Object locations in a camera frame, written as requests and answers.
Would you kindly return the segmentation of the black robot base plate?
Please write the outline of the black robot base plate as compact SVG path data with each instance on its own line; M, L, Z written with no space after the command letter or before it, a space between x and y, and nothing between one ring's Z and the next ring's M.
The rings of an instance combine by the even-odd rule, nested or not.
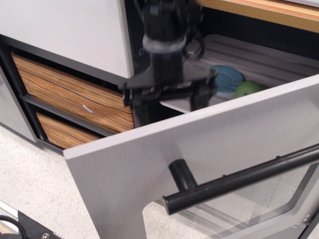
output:
M18 211L18 222L23 226L28 239L61 239L61 237L42 224Z

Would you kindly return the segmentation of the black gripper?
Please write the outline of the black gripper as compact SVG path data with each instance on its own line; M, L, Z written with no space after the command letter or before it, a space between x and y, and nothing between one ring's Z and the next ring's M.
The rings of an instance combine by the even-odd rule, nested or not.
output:
M194 68L185 62L186 52L152 53L151 64L121 86L125 106L189 98L191 111L208 107L217 91L210 68Z

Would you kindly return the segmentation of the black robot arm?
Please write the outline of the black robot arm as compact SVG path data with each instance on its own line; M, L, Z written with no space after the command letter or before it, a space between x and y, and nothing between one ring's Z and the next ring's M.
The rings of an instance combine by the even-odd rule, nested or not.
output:
M195 70L184 63L187 44L202 21L202 6L195 0L135 4L145 31L143 49L151 63L122 85L124 104L137 111L154 102L190 98L191 110L207 107L216 92L216 71Z

